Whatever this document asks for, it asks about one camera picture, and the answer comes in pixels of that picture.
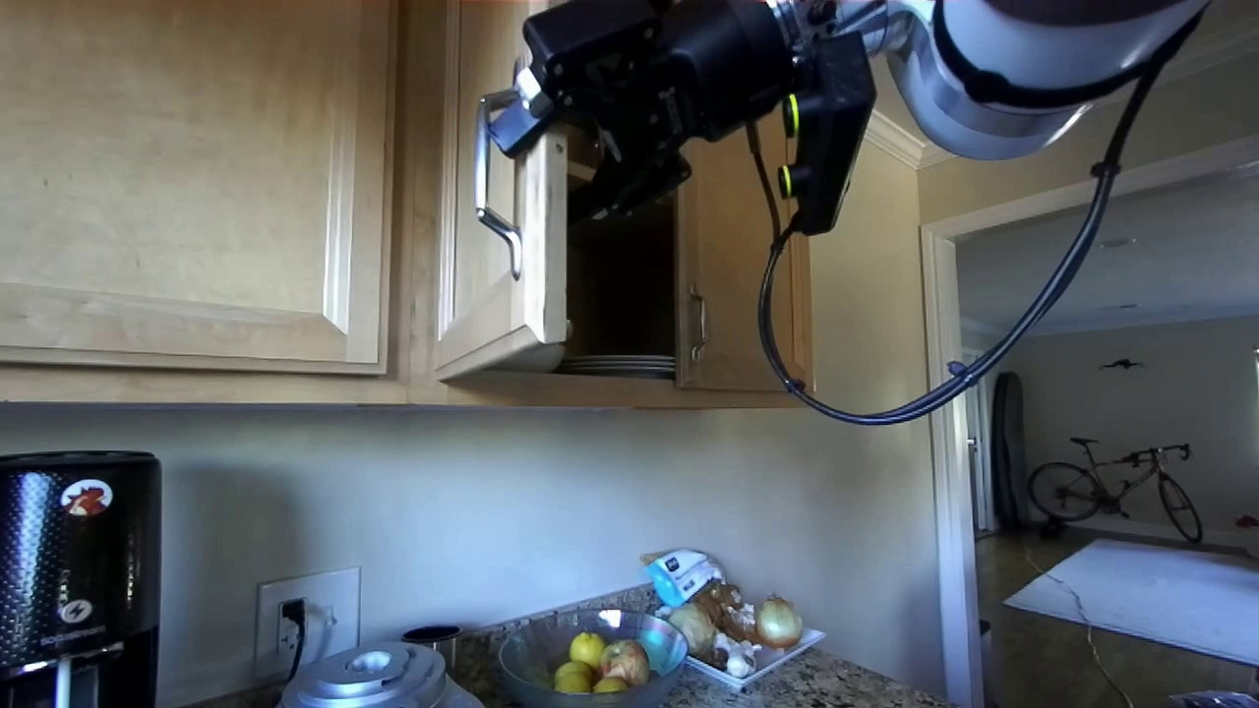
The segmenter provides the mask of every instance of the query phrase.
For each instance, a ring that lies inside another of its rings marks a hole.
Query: fruit bowl
[[[553,667],[572,659],[572,640],[597,634],[604,646],[639,640],[650,666],[646,684],[623,693],[557,693]],[[553,620],[523,620],[497,646],[513,701],[523,708],[661,708],[677,675],[684,671],[684,636],[654,615],[589,609]]]

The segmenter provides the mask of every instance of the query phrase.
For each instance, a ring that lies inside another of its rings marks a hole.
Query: coffee maker
[[[160,464],[0,456],[0,708],[155,708]]]

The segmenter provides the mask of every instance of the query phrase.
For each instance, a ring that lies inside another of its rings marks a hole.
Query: doorframe
[[[1112,196],[1168,187],[1198,178],[1219,178],[1244,165],[1259,165],[1259,136],[1222,140],[1184,156],[1134,165],[1120,172]],[[991,208],[958,211],[920,225],[923,262],[923,328],[927,328],[927,380],[948,380],[948,362],[962,356],[958,346],[958,278],[957,249],[982,229],[1020,225],[1066,208],[1083,208],[1094,196],[1094,179],[1044,187]],[[940,554],[940,640],[943,640],[943,687],[948,704],[982,704],[982,636],[979,636],[979,541],[966,474],[966,411],[943,405],[927,422],[932,481],[938,481],[938,554]]]

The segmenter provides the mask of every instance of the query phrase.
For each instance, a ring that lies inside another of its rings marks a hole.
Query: wall outlet cover
[[[282,617],[282,603],[307,603],[307,636]],[[303,574],[261,587],[257,615],[257,675],[282,675],[300,666],[345,651],[358,646],[358,571]]]

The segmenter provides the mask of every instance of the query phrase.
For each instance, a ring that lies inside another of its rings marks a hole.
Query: wooden cabinet
[[[0,367],[381,373],[389,0],[6,0]]]
[[[770,215],[745,135],[694,145],[694,179],[677,202],[594,229],[565,225],[565,186],[583,172],[572,168],[583,152],[573,136],[553,131],[519,160],[492,152],[486,204],[519,229],[519,274],[505,241],[477,219],[481,97],[513,85],[513,65],[526,59],[519,22],[538,9],[447,4],[438,377],[497,400],[775,400],[755,339]],[[768,165],[787,160],[775,118],[763,135]],[[780,271],[775,328],[781,356],[808,377],[801,249]]]
[[[745,136],[694,145],[677,202],[597,229],[565,225],[583,145],[492,156],[519,274],[477,219],[481,93],[538,9],[0,4],[0,400],[781,400]],[[780,346],[808,373],[808,252]]]

